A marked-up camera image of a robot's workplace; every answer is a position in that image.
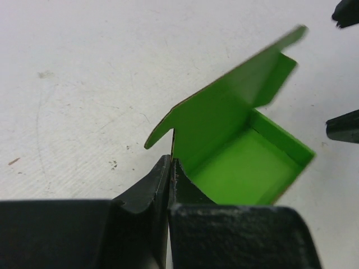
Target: white table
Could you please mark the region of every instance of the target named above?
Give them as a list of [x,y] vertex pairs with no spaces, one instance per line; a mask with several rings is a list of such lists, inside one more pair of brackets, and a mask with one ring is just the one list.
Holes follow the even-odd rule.
[[2,0],[0,198],[117,196],[169,153],[171,135],[143,144],[172,106],[305,24],[286,51],[299,69],[261,111],[317,158],[278,204],[325,269],[357,268],[359,145],[325,135],[359,109],[359,27],[335,28],[338,1]]

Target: green cardboard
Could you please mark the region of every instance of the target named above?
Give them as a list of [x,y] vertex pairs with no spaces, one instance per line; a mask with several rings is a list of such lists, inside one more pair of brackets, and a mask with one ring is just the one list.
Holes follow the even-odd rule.
[[145,143],[170,129],[172,157],[214,202],[272,204],[314,152],[254,108],[269,104],[297,63],[281,53],[300,40],[298,26],[245,63],[177,104]]

